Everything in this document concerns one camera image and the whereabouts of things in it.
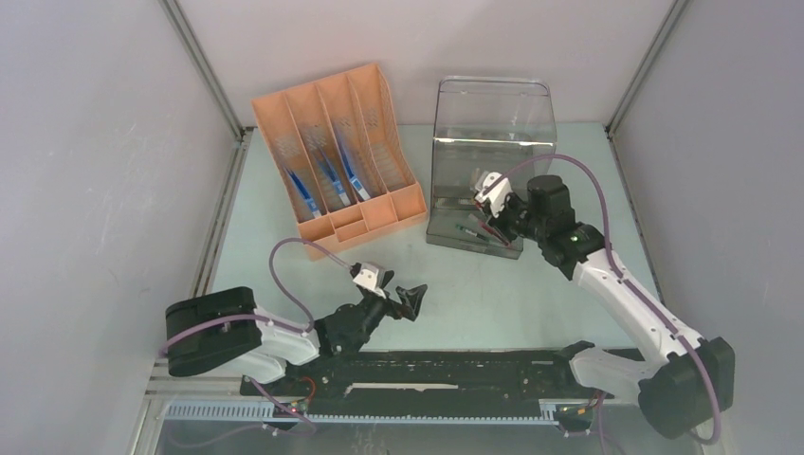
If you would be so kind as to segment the green gel pen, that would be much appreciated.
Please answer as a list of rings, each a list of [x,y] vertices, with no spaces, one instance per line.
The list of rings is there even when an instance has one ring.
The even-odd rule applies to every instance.
[[[486,235],[481,234],[480,232],[478,232],[478,231],[476,231],[474,229],[471,229],[469,227],[465,227],[465,226],[460,225],[460,224],[456,224],[455,228],[457,230],[459,230],[460,232],[463,232],[464,234],[466,234],[468,236],[471,236],[471,237],[473,237],[473,238],[475,238],[475,239],[477,239],[479,241],[483,241],[483,242],[486,242],[486,243],[490,242],[490,239]]]

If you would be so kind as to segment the grey transparent drawer unit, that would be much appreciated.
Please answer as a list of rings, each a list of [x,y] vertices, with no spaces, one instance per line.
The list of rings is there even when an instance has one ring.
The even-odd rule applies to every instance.
[[[512,189],[524,195],[527,181],[549,170],[556,148],[557,127],[546,82],[471,76],[442,79],[433,127],[427,243],[517,260],[523,251],[521,239],[503,246],[468,219],[474,213],[487,222],[473,200],[475,184],[483,172],[505,173],[538,156],[538,162],[509,179]],[[490,242],[460,232],[456,224],[486,235]]]

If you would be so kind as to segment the blue folder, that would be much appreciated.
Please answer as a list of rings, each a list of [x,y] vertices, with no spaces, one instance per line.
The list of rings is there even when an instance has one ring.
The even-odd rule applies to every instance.
[[[339,129],[335,130],[335,137],[344,171],[347,175],[350,185],[357,195],[357,198],[363,202],[370,200],[372,196],[367,188],[363,185],[358,173],[356,172],[356,163],[351,157],[351,152],[348,148],[347,141]]]
[[[323,150],[317,149],[316,154],[317,154],[316,160],[319,164],[320,169],[323,171],[325,177],[330,181],[342,205],[344,207],[351,206],[352,205],[351,200],[338,176],[335,166],[332,164],[332,162],[329,160],[328,156]]]
[[[290,169],[284,167],[283,170],[285,173],[290,177],[291,182],[293,183],[296,191],[299,193],[303,203],[307,206],[307,209],[310,211],[313,218],[319,218],[322,216],[320,208],[315,201],[315,198],[312,196],[310,191],[306,188],[302,180]]]

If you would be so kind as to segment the red pen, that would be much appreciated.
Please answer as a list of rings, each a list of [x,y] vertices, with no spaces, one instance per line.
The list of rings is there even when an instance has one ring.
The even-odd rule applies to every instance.
[[[484,219],[474,213],[468,215],[468,219],[475,222],[479,228],[486,232],[489,236],[493,237],[496,242],[503,246],[510,246],[510,242],[495,228],[491,227]]]

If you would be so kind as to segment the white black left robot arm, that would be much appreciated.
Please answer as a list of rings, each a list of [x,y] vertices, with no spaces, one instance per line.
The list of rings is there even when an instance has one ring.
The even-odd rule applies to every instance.
[[[370,263],[353,264],[350,276],[360,301],[342,304],[311,326],[267,312],[245,286],[169,306],[167,340],[160,351],[169,374],[228,371],[289,394],[300,382],[297,366],[355,355],[386,318],[418,318],[426,285],[398,286],[390,293],[386,287],[393,272]]]

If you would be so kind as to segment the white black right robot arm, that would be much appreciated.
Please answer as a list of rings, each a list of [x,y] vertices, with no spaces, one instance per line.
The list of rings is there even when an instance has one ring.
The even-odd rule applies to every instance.
[[[675,439],[734,403],[736,355],[721,337],[705,339],[673,315],[635,279],[606,238],[576,220],[568,187],[556,175],[539,175],[520,198],[500,173],[484,173],[475,201],[487,223],[509,241],[535,242],[548,264],[568,281],[598,296],[641,357],[625,358],[578,342],[551,371],[557,392],[585,388],[637,406],[660,435]]]

